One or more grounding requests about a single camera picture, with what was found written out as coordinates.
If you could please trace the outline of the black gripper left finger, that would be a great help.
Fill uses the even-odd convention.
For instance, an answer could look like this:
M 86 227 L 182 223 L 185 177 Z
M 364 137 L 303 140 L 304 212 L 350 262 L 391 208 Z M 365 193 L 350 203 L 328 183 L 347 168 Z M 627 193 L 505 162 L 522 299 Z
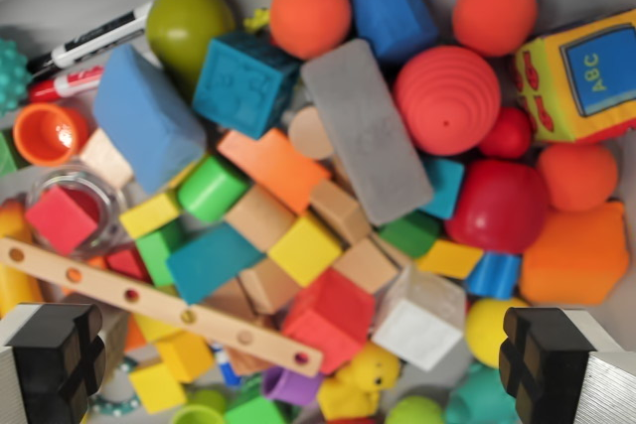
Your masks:
M 1 319 L 1 421 L 80 423 L 105 375 L 93 304 L 22 303 Z

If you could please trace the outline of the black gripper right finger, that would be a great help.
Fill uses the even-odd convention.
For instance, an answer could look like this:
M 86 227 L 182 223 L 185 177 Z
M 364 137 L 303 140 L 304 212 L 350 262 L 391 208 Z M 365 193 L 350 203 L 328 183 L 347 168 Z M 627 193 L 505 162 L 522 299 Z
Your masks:
M 585 310 L 507 310 L 500 377 L 524 423 L 633 423 L 635 353 Z

